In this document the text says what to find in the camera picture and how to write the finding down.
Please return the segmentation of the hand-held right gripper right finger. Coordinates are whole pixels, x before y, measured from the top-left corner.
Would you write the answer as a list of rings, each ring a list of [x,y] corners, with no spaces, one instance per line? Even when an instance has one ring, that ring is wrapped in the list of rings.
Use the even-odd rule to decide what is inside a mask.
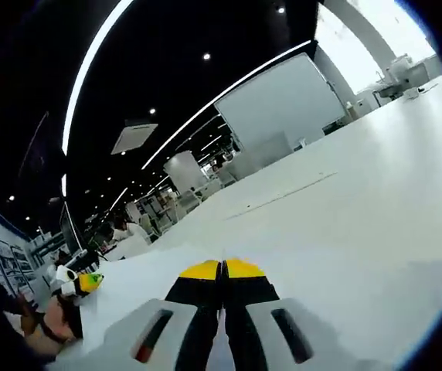
[[[280,298],[266,274],[223,261],[223,308],[237,370],[391,370],[346,350],[334,328],[294,298]]]

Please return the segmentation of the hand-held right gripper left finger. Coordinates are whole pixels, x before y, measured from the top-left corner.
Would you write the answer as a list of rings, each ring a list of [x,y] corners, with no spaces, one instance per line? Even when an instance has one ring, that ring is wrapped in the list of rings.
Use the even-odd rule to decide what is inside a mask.
[[[204,370],[219,324],[221,265],[206,260],[183,271],[165,299],[151,299],[104,333],[102,343],[52,370]]]

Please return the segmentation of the person's left hand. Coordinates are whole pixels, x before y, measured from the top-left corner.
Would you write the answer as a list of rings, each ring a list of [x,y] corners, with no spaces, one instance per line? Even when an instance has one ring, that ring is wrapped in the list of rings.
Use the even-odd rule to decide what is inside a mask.
[[[73,330],[71,329],[69,322],[66,320],[63,306],[60,304],[57,296],[50,298],[43,320],[51,332],[59,339],[75,339]]]

